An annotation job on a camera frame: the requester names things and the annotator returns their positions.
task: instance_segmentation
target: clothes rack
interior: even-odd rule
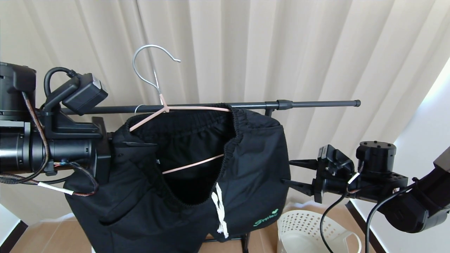
[[[233,108],[256,110],[265,110],[264,115],[271,117],[275,110],[288,110],[291,108],[308,108],[308,107],[359,107],[360,100],[348,101],[311,101],[311,102],[293,102],[290,100],[280,99],[269,102],[247,102],[247,103],[227,103]],[[210,104],[177,104],[169,106],[206,106]],[[153,113],[162,108],[162,105],[131,105],[131,106],[98,106],[94,107],[87,114],[114,114],[114,113]],[[63,108],[62,112],[67,115],[74,115],[75,113],[68,108]],[[241,240],[242,252],[248,252],[248,243],[250,241],[250,233],[241,235],[231,240]],[[216,239],[206,239],[205,242],[216,242]]]

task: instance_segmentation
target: white laundry basket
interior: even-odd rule
[[[322,215],[304,210],[285,212],[278,220],[278,253],[328,253],[320,237]],[[358,239],[358,252],[362,245],[359,237],[337,222],[325,217],[324,236],[335,253],[349,253],[346,238],[350,235]]]

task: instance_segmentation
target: drawstring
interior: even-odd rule
[[[216,191],[211,194],[211,198],[214,201],[214,204],[216,205],[217,209],[217,215],[219,216],[219,228],[217,229],[218,233],[224,233],[225,238],[228,238],[228,229],[225,222],[225,207],[222,202],[222,190],[219,186],[219,183],[216,183]]]

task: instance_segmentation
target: clothes hanger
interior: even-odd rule
[[[138,122],[134,126],[130,127],[130,131],[136,130],[138,127],[140,127],[141,125],[145,124],[146,122],[148,122],[149,120],[151,120],[152,118],[158,116],[161,113],[168,113],[170,111],[170,109],[173,109],[173,110],[215,110],[215,111],[231,112],[229,109],[219,108],[219,107],[208,107],[208,106],[168,106],[166,101],[164,100],[164,96],[162,95],[160,88],[157,85],[153,84],[152,82],[150,82],[150,81],[146,80],[145,78],[143,78],[139,74],[137,69],[136,69],[136,56],[138,55],[138,53],[141,50],[149,48],[149,47],[159,48],[159,49],[163,50],[167,55],[169,55],[170,58],[172,58],[172,60],[174,60],[176,62],[181,62],[181,60],[174,58],[166,49],[164,49],[163,47],[160,47],[158,45],[144,45],[144,46],[140,47],[136,51],[135,55],[133,56],[133,69],[134,69],[136,75],[138,75],[140,79],[142,79],[144,82],[150,84],[151,86],[155,87],[155,89],[158,91],[159,98],[162,101],[163,108],[160,109],[159,111],[153,113],[152,115],[146,117],[145,119],[141,120],[140,122]]]
[[[133,125],[132,127],[130,127],[130,132],[136,130],[138,127],[142,126],[143,124],[145,124],[145,123],[148,122],[149,120],[155,118],[155,117],[158,116],[159,114],[161,114],[161,113],[168,113],[171,109],[172,109],[172,110],[215,110],[215,111],[222,111],[222,112],[231,112],[229,109],[226,109],[226,108],[208,107],[208,106],[168,106],[168,105],[166,104],[166,101],[164,100],[164,97],[163,97],[162,93],[161,93],[161,89],[159,88],[158,78],[157,78],[157,76],[156,76],[156,72],[153,71],[153,73],[154,73],[154,75],[155,75],[155,80],[156,80],[157,84],[153,84],[152,82],[150,82],[150,81],[146,80],[145,78],[143,78],[143,77],[139,74],[139,72],[138,72],[138,70],[137,70],[137,68],[136,68],[136,57],[137,57],[138,53],[139,53],[141,50],[146,49],[146,48],[150,48],[150,47],[156,47],[156,48],[159,48],[159,49],[161,49],[162,51],[164,51],[168,56],[170,56],[170,58],[172,58],[173,61],[181,62],[181,60],[176,59],[176,58],[173,57],[166,49],[164,49],[163,47],[158,46],[158,45],[144,45],[144,46],[140,47],[140,48],[135,52],[135,55],[133,56],[133,69],[134,69],[136,75],[138,75],[138,77],[139,77],[140,79],[142,79],[144,82],[150,84],[151,86],[155,87],[155,89],[158,91],[159,98],[160,98],[160,100],[161,100],[161,103],[162,103],[162,105],[163,105],[163,108],[160,109],[159,111],[153,113],[152,115],[146,117],[145,119],[141,120],[140,122],[138,122],[137,124]],[[200,161],[200,162],[197,162],[197,163],[192,163],[192,164],[190,164],[190,165],[186,165],[186,166],[182,166],[182,167],[179,167],[179,168],[171,169],[171,170],[168,170],[168,171],[164,171],[164,172],[162,172],[162,173],[163,173],[163,174],[167,174],[167,173],[171,173],[171,172],[175,172],[175,171],[187,169],[187,168],[189,168],[189,167],[194,167],[194,166],[200,165],[200,164],[202,164],[202,163],[207,163],[207,162],[209,162],[209,161],[212,161],[212,160],[214,160],[214,159],[217,159],[217,158],[220,158],[220,157],[223,157],[223,156],[224,156],[224,154],[220,154],[220,155],[217,155],[217,156],[215,156],[215,157],[211,157],[211,158],[208,158],[208,159],[206,159],[206,160],[203,160],[203,161]]]

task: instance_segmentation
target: white hanger hook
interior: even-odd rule
[[[161,46],[158,46],[158,45],[144,45],[144,46],[142,46],[142,47],[140,47],[139,49],[136,50],[135,55],[133,56],[133,69],[134,69],[136,75],[138,75],[139,78],[142,79],[144,82],[146,82],[146,83],[150,84],[151,86],[155,87],[155,89],[158,91],[158,94],[161,94],[161,90],[159,89],[159,85],[154,84],[154,83],[150,82],[149,80],[143,78],[143,77],[139,74],[139,72],[138,72],[138,70],[137,70],[137,68],[136,68],[136,57],[138,56],[139,52],[140,52],[142,49],[145,49],[145,48],[148,48],[148,47],[156,47],[156,48],[161,49],[161,50],[164,51],[167,55],[169,55],[170,58],[172,58],[172,60],[174,60],[174,61],[176,61],[176,62],[181,62],[181,60],[176,59],[175,57],[173,57],[173,56],[169,53],[169,51],[167,51],[165,48],[163,48],[163,47],[161,47]],[[156,80],[156,83],[158,83],[158,78],[156,77],[156,73],[155,73],[155,80]]]

